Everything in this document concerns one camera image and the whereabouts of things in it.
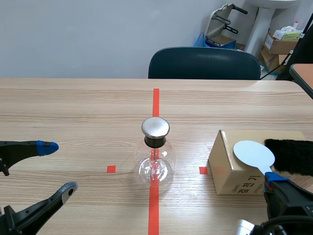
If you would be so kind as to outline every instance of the chair backrest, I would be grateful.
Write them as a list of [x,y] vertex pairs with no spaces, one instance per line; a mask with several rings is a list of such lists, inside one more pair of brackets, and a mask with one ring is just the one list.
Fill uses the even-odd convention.
[[149,78],[260,80],[258,60],[251,54],[221,48],[173,47],[158,51]]

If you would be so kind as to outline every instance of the stainless steel lid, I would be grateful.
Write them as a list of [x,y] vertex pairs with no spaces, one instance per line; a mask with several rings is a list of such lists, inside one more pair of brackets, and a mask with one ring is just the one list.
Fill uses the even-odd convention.
[[170,132],[170,125],[165,119],[150,117],[142,123],[141,130],[146,137],[161,139]]

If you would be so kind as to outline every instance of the white pedestal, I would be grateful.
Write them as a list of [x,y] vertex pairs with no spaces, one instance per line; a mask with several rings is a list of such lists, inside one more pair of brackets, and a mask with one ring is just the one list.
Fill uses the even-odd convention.
[[275,9],[259,8],[245,51],[258,58]]

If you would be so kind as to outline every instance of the black bristles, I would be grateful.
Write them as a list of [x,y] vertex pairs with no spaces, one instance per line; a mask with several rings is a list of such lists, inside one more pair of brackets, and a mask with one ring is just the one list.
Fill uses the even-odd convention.
[[264,144],[274,154],[274,167],[278,171],[313,176],[312,141],[268,139]]

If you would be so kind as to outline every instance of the cardboard box in background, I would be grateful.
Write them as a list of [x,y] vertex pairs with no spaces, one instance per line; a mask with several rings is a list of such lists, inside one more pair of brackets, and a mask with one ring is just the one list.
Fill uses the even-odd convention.
[[267,34],[264,42],[264,48],[268,50],[270,54],[288,55],[291,50],[294,50],[299,39],[279,41],[273,38],[272,34]]
[[[239,141],[255,141],[264,144],[266,139],[305,140],[298,131],[245,131],[220,130],[212,147],[209,164],[214,180],[216,193],[219,194],[262,194],[264,175],[257,169],[248,166],[233,154],[234,145]],[[290,178],[302,188],[313,184],[313,177],[290,175],[287,172],[277,172]]]
[[[284,61],[287,55],[270,54],[268,50],[266,50],[265,47],[263,47],[261,50],[261,56],[262,56],[261,65],[264,66],[267,72],[270,72],[274,68],[276,68],[278,65],[280,65]],[[285,69],[286,64],[274,70],[271,73],[271,75],[278,75],[279,73],[281,73]]]
[[[236,40],[226,37],[224,35],[219,35],[217,37],[211,38],[213,41],[221,44],[220,47],[218,48],[225,48],[225,49],[234,49],[236,46]],[[216,45],[209,43],[208,44],[210,47],[217,47]]]
[[300,35],[301,35],[300,31],[284,32],[281,30],[276,30],[273,34],[273,38],[277,38],[280,41],[296,40],[296,39],[299,40]]

